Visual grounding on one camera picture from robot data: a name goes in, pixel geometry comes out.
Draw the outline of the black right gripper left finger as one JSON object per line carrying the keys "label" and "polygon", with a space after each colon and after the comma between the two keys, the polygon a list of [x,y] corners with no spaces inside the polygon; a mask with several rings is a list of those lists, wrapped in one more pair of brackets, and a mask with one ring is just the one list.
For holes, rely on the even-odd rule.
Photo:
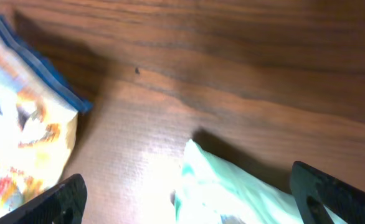
{"label": "black right gripper left finger", "polygon": [[81,224],[87,187],[80,174],[71,175],[0,218],[0,224]]}

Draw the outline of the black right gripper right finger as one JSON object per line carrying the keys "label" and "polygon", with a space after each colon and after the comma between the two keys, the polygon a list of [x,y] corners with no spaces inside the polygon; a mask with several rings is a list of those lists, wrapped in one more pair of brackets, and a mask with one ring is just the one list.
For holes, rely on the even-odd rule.
{"label": "black right gripper right finger", "polygon": [[327,209],[347,223],[365,223],[365,192],[304,162],[293,163],[290,189],[304,223],[333,223]]}

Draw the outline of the orange snack chip bag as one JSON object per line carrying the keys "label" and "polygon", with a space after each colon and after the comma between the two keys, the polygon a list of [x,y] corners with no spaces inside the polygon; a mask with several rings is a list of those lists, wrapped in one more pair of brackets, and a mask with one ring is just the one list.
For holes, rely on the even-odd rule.
{"label": "orange snack chip bag", "polygon": [[0,15],[0,217],[59,181],[90,108]]}

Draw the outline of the white flushable wipes pack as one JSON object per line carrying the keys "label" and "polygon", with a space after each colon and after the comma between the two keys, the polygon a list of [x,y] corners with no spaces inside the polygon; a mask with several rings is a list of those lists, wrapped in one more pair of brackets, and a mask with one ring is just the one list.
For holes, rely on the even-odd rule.
{"label": "white flushable wipes pack", "polygon": [[303,224],[292,195],[206,152],[193,140],[184,148],[174,208],[178,224]]}

